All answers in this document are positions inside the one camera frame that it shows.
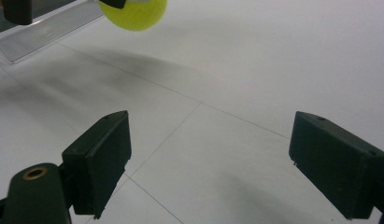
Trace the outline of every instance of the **black mount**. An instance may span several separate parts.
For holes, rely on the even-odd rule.
[[[71,223],[72,205],[99,218],[130,158],[127,111],[107,115],[63,152],[59,167],[41,163],[13,176],[0,223]]]
[[[110,7],[122,9],[126,0],[100,0]],[[33,21],[32,0],[3,0],[5,19],[16,25],[30,25]]]
[[[328,119],[297,112],[290,156],[296,167],[347,219],[384,223],[384,152]]]

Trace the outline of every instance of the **tile grout line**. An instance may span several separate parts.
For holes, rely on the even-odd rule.
[[[169,89],[168,87],[165,87],[165,86],[163,86],[163,85],[160,85],[160,84],[158,84],[158,83],[156,83],[156,82],[153,82],[153,81],[151,81],[151,80],[148,80],[148,79],[146,79],[146,78],[144,78],[144,77],[140,77],[140,76],[138,76],[138,75],[136,75],[136,74],[134,74],[134,73],[132,73],[132,72],[129,72],[129,71],[127,71],[127,70],[124,70],[124,69],[122,69],[122,68],[119,68],[118,66],[115,66],[115,65],[113,65],[113,64],[110,64],[110,63],[107,63],[107,62],[102,61],[102,60],[100,60],[100,59],[94,58],[93,56],[91,56],[91,55],[89,55],[89,54],[86,54],[86,53],[84,53],[84,52],[78,51],[77,49],[69,48],[67,45],[64,45],[64,44],[61,44],[61,43],[58,43],[58,44],[61,45],[61,46],[64,47],[64,48],[66,48],[66,49],[73,50],[74,52],[77,52],[78,54],[81,54],[81,55],[83,55],[83,56],[85,56],[85,57],[94,59],[94,60],[96,60],[96,61],[98,61],[98,62],[100,62],[100,63],[104,63],[104,64],[106,64],[106,65],[108,65],[108,66],[110,66],[110,67],[112,67],[112,68],[115,68],[115,69],[117,69],[117,70],[120,70],[120,71],[122,71],[122,72],[124,72],[124,73],[126,73],[126,74],[128,74],[128,75],[131,75],[131,76],[136,77],[136,78],[140,78],[140,79],[145,80],[145,81],[147,81],[147,82],[149,82],[149,83],[151,83],[151,84],[154,84],[154,85],[156,85],[156,86],[162,87],[162,88],[164,88],[164,89],[166,89],[166,90],[168,90],[168,91],[174,92],[174,93],[179,94],[179,95],[181,95],[181,96],[184,96],[184,97],[186,97],[186,98],[188,98],[188,99],[194,100],[194,101],[196,101],[196,102],[198,102],[198,103],[202,103],[202,101],[197,100],[197,99],[194,99],[194,98],[192,98],[191,96],[185,95],[185,94],[183,94],[183,93],[181,93],[181,92],[178,92],[178,91],[171,90],[171,89]]]
[[[175,216],[171,211],[169,211],[162,203],[160,203],[157,199],[155,199],[150,193],[148,193],[147,190],[145,190],[144,188],[142,188],[138,183],[136,183],[131,177],[130,177],[131,181],[133,181],[137,186],[139,186],[143,191],[145,191],[157,204],[159,204],[163,209],[165,209],[169,214],[171,214],[171,216],[173,216],[174,218],[177,219],[177,221],[179,221],[181,224],[184,224],[177,216]]]
[[[148,162],[148,160],[150,159],[151,156],[153,156],[153,154],[155,154],[157,152],[157,150],[159,150],[159,148],[180,128],[180,126],[182,126],[186,120],[189,119],[189,117],[194,113],[194,111],[197,110],[197,108],[199,108],[200,106],[202,105],[202,103],[198,104],[195,109],[177,126],[177,128],[175,128],[175,130],[173,132],[171,132],[163,141],[160,145],[158,145],[156,147],[156,149],[154,149],[154,151],[145,159],[145,161],[131,174],[131,175],[128,175],[131,179],[131,177],[133,177],[133,175],[143,166],[145,165],[146,162]]]
[[[145,80],[145,81],[147,81],[147,82],[149,82],[149,83],[152,83],[152,84],[157,85],[157,86],[159,86],[159,87],[165,88],[166,90],[169,90],[169,91],[174,92],[174,93],[176,93],[176,94],[182,95],[182,96],[187,97],[187,98],[189,98],[189,99],[191,99],[191,100],[194,100],[194,101],[196,101],[196,102],[199,102],[199,103],[201,103],[201,104],[203,104],[203,105],[206,105],[206,106],[209,106],[209,107],[211,107],[211,108],[213,108],[213,109],[219,110],[220,112],[223,112],[223,113],[225,113],[225,114],[227,114],[227,115],[230,115],[230,116],[232,116],[232,117],[234,117],[234,118],[241,119],[240,117],[238,117],[238,116],[236,116],[236,115],[234,115],[234,114],[231,114],[231,113],[226,112],[226,111],[224,111],[224,110],[218,109],[217,107],[215,107],[215,106],[213,106],[213,105],[209,105],[209,104],[207,104],[206,102],[204,102],[204,100],[194,99],[194,98],[192,98],[191,96],[185,95],[185,94],[183,94],[183,93],[181,93],[181,92],[178,92],[178,91],[171,90],[171,89],[169,89],[169,88],[167,88],[167,87],[165,87],[165,86],[163,86],[163,85],[160,85],[160,84],[158,84],[158,83],[156,83],[156,82],[153,82],[153,81],[148,80],[148,79],[146,79],[146,78],[144,78],[144,77],[140,77],[140,76],[138,76],[138,75],[136,75],[136,74],[134,74],[134,73],[131,73],[131,72],[128,72],[128,71],[126,71],[126,70],[124,70],[124,69],[122,69],[122,68],[119,68],[118,66],[115,66],[115,65],[113,65],[113,64],[110,64],[110,63],[107,63],[107,62],[104,62],[104,61],[101,61],[101,60],[99,60],[99,59],[97,59],[97,58],[94,58],[93,56],[91,56],[91,55],[89,55],[89,54],[80,52],[80,51],[78,51],[78,50],[76,50],[76,49],[69,48],[67,45],[64,45],[64,44],[61,44],[61,43],[58,43],[58,44],[61,45],[61,46],[63,46],[63,47],[66,48],[66,49],[73,50],[74,52],[77,52],[77,53],[79,53],[79,54],[81,54],[81,55],[84,55],[84,56],[86,56],[86,57],[92,58],[92,59],[94,59],[94,60],[96,60],[96,61],[98,61],[98,62],[104,63],[104,64],[106,64],[106,65],[108,65],[108,66],[110,66],[110,67],[116,68],[116,69],[118,69],[118,70],[120,70],[120,71],[122,71],[122,72],[125,72],[125,73],[127,73],[127,74],[133,76],[133,77],[140,78],[140,79]],[[268,132],[270,132],[270,133],[277,134],[277,135],[279,135],[279,136],[281,136],[281,137],[284,137],[284,138],[290,140],[290,137],[287,137],[287,136],[285,136],[285,135],[283,135],[283,134],[280,134],[280,133],[276,133],[275,131],[272,131],[272,130],[270,130],[270,129],[264,128],[263,126],[261,126],[261,125],[259,125],[259,124],[250,122],[250,121],[248,121],[248,120],[246,120],[246,119],[241,119],[241,120],[245,121],[245,122],[248,123],[248,124],[251,124],[251,125],[257,126],[257,127],[261,128],[261,129],[264,129],[264,130],[266,130],[266,131],[268,131]]]
[[[236,115],[234,115],[234,114],[231,114],[231,113],[226,112],[226,111],[224,111],[224,110],[218,109],[217,107],[215,107],[215,106],[213,106],[213,105],[208,105],[208,104],[206,104],[205,102],[202,102],[202,105],[206,105],[206,106],[208,106],[208,107],[211,107],[212,109],[218,110],[218,111],[220,111],[220,112],[222,112],[222,113],[225,113],[225,114],[227,114],[227,115],[229,115],[229,116],[232,116],[232,117],[234,117],[234,118],[236,118],[236,119],[241,119],[240,117],[238,117],[238,116],[236,116]],[[274,134],[279,135],[279,136],[281,136],[281,137],[283,137],[283,138],[286,138],[286,139],[288,139],[288,140],[291,140],[289,137],[287,137],[287,136],[285,136],[285,135],[282,135],[282,134],[280,134],[280,133],[276,133],[276,132],[274,132],[274,131],[272,131],[272,130],[270,130],[270,129],[264,128],[263,126],[260,126],[260,125],[258,125],[258,124],[252,123],[252,122],[250,122],[250,121],[248,121],[248,120],[246,120],[246,119],[241,119],[241,120],[244,121],[244,122],[246,122],[246,123],[248,123],[248,124],[251,124],[251,125],[253,125],[253,126],[256,126],[256,127],[258,127],[258,128],[261,128],[261,129],[263,129],[263,130],[265,130],[265,131],[267,131],[267,132],[274,133]]]
[[[92,220],[93,217],[90,217],[89,220],[85,222],[85,224],[89,223]]]

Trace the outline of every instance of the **yellow ball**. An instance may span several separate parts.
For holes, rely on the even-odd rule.
[[[160,20],[166,3],[166,0],[126,0],[124,8],[118,9],[99,1],[99,6],[114,24],[130,31],[142,31]]]

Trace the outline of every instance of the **floor tile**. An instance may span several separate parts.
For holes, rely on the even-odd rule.
[[[110,200],[101,218],[91,219],[88,223],[180,224],[181,222],[134,181],[128,180]]]
[[[61,43],[287,137],[305,110],[384,148],[383,24],[382,1],[177,1],[145,32],[102,19]]]
[[[199,104],[61,46],[7,70],[80,134],[103,116],[128,110],[133,146],[129,175]]]
[[[183,223],[348,223],[293,166],[289,143],[202,105],[132,179]]]

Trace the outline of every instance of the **white surface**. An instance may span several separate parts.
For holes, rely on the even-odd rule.
[[[0,198],[123,109],[131,179],[89,223],[349,223],[289,138],[301,110],[384,150],[384,1],[169,1],[146,32],[101,19],[0,63]]]

